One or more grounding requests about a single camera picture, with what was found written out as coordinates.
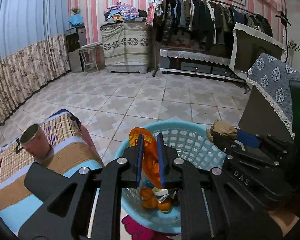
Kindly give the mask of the person hand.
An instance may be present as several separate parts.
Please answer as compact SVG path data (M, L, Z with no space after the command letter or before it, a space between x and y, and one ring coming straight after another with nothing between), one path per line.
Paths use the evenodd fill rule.
M289 210L274 210L267 213L279 225L284 234L287 234L300 219Z

